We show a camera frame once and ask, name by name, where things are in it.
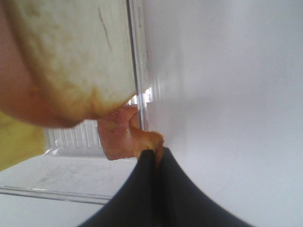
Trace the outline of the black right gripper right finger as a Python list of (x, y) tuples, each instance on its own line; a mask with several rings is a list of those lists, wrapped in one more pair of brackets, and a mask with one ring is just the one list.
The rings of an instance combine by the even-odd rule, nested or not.
[(250, 227), (203, 193), (182, 170), (169, 148), (160, 163), (162, 227)]

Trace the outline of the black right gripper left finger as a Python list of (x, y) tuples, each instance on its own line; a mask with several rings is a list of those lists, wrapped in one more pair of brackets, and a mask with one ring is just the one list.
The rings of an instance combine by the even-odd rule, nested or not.
[(154, 200), (155, 154), (144, 150), (111, 200), (81, 227), (157, 227)]

